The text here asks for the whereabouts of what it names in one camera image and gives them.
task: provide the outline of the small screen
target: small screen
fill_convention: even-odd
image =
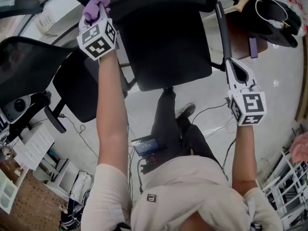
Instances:
[[[132,144],[138,155],[149,154],[158,150],[158,144],[155,139],[148,141],[136,141]]]

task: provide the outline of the person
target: person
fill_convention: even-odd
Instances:
[[[176,118],[175,97],[172,88],[165,89],[158,101],[152,135],[167,148],[158,153],[160,163],[146,169],[144,192],[132,207],[127,113],[116,52],[101,58],[100,151],[81,229],[281,231],[281,220],[256,184],[253,127],[237,128],[230,187],[201,131],[189,122],[195,106]]]

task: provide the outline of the office chair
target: office chair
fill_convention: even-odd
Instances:
[[[199,14],[217,11],[224,53],[231,54],[223,9],[216,5],[217,0],[111,0],[109,15],[141,91],[208,77],[212,67],[224,71],[223,64],[211,62]]]
[[[7,142],[30,127],[30,119],[44,107],[47,117],[61,133],[66,130],[57,118],[65,104],[81,122],[96,117],[99,64],[79,48],[64,46],[67,48],[24,37],[10,37],[0,43],[0,108],[3,110],[13,103],[12,112],[20,114],[10,120],[10,124],[0,116],[0,133],[9,127]],[[122,71],[120,73],[126,96],[134,80],[127,83]],[[48,107],[51,94],[46,92],[52,79],[62,97],[54,111]],[[22,102],[21,97],[27,95],[30,95],[30,106],[16,108],[16,102]]]

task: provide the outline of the pink towel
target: pink towel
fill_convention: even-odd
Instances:
[[[295,138],[291,145],[290,153],[294,164],[297,162],[308,162],[308,132]]]
[[[87,22],[94,23],[98,19],[98,14],[100,11],[98,4],[100,2],[104,5],[107,12],[110,11],[110,9],[108,8],[110,0],[90,0],[82,12]]]

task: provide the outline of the forearm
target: forearm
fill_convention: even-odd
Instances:
[[[256,187],[257,163],[252,126],[238,126],[232,168],[232,187],[241,195]]]
[[[98,164],[110,164],[127,175],[127,115],[116,51],[101,59],[96,123],[100,140]]]

